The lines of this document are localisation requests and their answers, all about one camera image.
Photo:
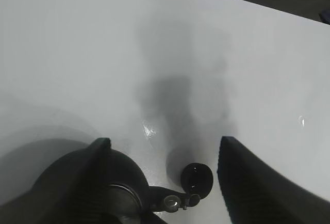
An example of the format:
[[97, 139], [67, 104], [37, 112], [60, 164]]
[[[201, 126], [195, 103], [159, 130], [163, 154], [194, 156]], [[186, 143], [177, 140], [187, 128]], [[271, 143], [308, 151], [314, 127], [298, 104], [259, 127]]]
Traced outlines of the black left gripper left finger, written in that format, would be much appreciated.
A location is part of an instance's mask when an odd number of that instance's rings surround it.
[[105, 216], [111, 141], [98, 138], [61, 157], [31, 190], [1, 207], [1, 223], [109, 223]]

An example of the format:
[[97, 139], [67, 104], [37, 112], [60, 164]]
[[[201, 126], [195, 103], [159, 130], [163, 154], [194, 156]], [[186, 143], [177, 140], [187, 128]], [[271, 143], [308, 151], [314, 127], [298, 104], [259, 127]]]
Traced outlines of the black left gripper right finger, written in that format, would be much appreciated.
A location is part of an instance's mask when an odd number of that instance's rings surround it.
[[223, 136], [217, 169], [232, 223], [329, 223], [329, 202], [264, 163], [235, 137]]

